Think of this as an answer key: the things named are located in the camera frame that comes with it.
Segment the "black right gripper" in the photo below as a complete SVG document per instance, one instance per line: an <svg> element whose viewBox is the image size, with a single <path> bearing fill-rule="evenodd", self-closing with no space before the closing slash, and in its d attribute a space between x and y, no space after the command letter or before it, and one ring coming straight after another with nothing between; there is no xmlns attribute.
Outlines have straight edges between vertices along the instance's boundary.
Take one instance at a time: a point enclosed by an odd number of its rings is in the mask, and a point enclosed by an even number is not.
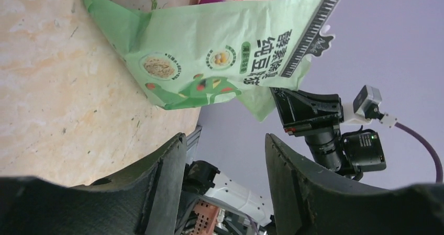
<svg viewBox="0 0 444 235"><path fill-rule="evenodd" d="M365 172L386 169L379 134L360 128L341 133L343 110L338 94L312 94L302 90L271 88L284 131L303 137L314 161L355 181Z"/></svg>

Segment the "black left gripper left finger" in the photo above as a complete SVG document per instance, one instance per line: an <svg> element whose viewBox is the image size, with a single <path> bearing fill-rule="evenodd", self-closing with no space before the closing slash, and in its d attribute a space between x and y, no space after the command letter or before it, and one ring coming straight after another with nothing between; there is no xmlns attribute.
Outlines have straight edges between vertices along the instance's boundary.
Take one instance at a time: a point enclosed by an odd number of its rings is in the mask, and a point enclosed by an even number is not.
<svg viewBox="0 0 444 235"><path fill-rule="evenodd" d="M1 234L174 234L186 160L178 133L90 185L1 178Z"/></svg>

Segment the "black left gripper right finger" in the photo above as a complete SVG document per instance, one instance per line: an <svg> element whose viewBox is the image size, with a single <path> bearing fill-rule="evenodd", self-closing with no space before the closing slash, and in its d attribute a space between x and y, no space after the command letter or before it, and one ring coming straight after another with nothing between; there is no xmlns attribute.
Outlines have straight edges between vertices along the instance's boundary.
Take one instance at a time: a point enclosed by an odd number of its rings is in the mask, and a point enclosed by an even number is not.
<svg viewBox="0 0 444 235"><path fill-rule="evenodd" d="M443 185L394 190L342 177L265 136L276 234L443 234Z"/></svg>

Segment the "green cat litter bag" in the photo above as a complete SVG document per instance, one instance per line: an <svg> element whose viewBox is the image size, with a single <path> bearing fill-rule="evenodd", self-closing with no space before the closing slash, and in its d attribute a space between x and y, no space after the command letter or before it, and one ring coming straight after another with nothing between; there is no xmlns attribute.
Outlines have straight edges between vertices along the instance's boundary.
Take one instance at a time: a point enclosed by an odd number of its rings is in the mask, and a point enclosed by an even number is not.
<svg viewBox="0 0 444 235"><path fill-rule="evenodd" d="M299 89L310 63L284 76L322 0L231 1L151 12L83 0L150 103L165 110L238 98L257 120L274 109L270 88Z"/></svg>

